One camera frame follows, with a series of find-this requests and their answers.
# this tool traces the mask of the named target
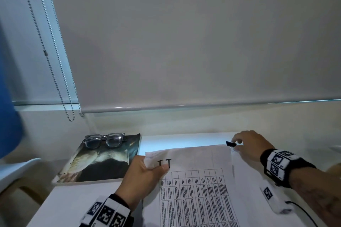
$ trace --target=person's left hand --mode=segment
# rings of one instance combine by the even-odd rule
[[[145,198],[156,186],[160,178],[169,170],[168,164],[163,164],[152,170],[144,164],[145,156],[136,155],[131,162],[121,185],[115,192],[134,211],[140,200]]]

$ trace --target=book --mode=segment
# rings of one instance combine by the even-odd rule
[[[117,148],[109,148],[103,143],[96,149],[88,149],[82,142],[52,183],[79,184],[121,179],[137,154],[140,139],[140,134],[124,136]]]

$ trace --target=table grid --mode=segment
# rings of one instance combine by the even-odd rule
[[[161,227],[239,227],[222,169],[168,172],[159,192]]]

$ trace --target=clear eyeglass frame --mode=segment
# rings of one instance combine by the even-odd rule
[[[88,149],[96,149],[104,143],[109,148],[117,148],[122,145],[125,133],[111,133],[107,135],[87,135],[84,137],[83,143]]]

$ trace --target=black cable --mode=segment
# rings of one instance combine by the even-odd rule
[[[305,212],[305,214],[309,217],[309,219],[313,222],[313,224],[318,227],[318,225],[316,224],[316,222],[313,220],[313,218],[311,218],[311,216],[307,213],[307,211],[305,211],[299,204],[296,204],[295,202],[292,201],[285,201],[286,204],[294,204],[296,206],[298,206],[299,208],[301,208],[301,210],[303,212]]]

